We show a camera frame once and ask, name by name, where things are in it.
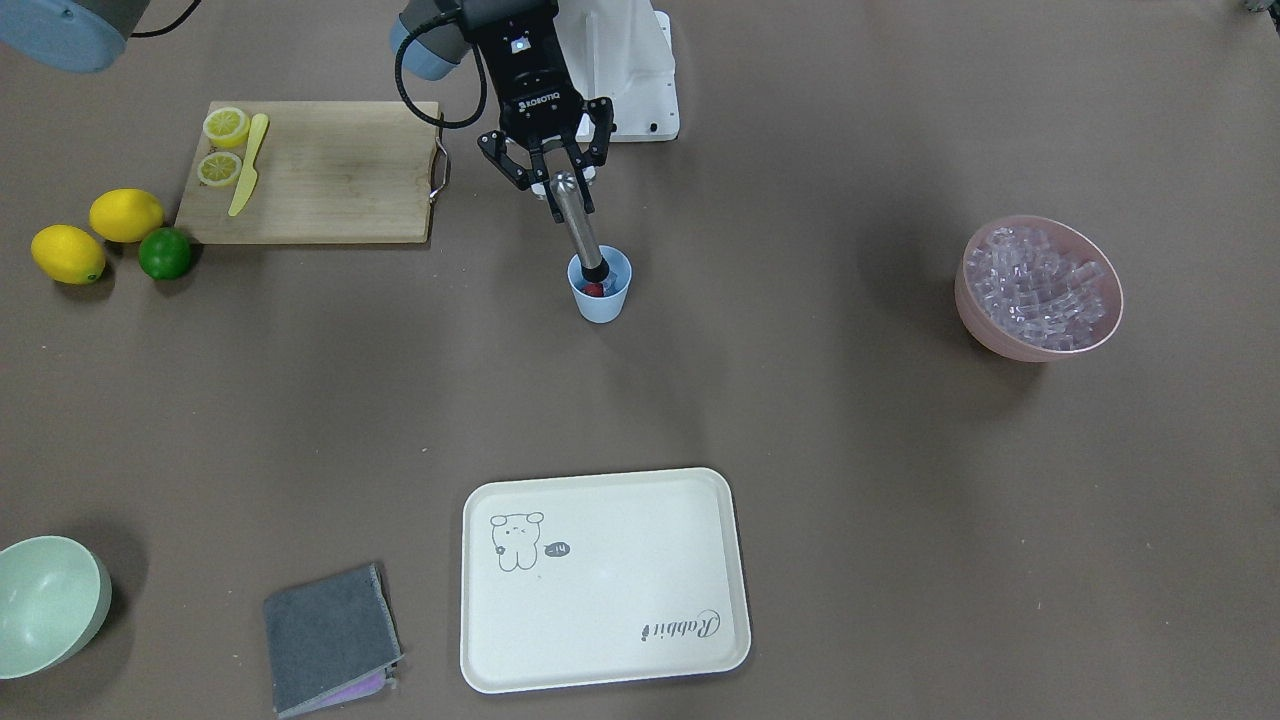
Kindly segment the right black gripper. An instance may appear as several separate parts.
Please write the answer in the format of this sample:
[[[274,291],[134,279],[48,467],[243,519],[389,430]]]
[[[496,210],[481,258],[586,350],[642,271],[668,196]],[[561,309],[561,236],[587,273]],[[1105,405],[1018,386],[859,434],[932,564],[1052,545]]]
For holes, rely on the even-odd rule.
[[[477,46],[499,104],[499,129],[480,135],[476,145],[516,190],[535,190],[547,201],[554,223],[564,214],[550,191],[545,143],[570,146],[570,160],[586,214],[595,211],[588,170],[607,163],[614,131],[611,97],[585,102],[570,77],[556,17],[557,1],[462,1],[463,38]],[[581,119],[591,133],[576,140]],[[527,167],[509,155],[509,146],[527,149]]]

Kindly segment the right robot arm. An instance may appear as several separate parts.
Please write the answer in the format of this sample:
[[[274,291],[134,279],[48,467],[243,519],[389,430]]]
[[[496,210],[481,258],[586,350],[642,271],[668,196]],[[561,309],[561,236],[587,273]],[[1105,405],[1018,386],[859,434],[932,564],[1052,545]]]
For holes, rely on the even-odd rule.
[[[140,28],[146,1],[5,1],[3,42],[60,70],[108,69]],[[516,188],[540,188],[554,222],[588,217],[588,190],[614,128],[608,97],[579,91],[556,28],[556,1],[410,1],[390,29],[394,78],[439,79],[472,55],[480,101],[495,97],[498,129],[477,146]]]

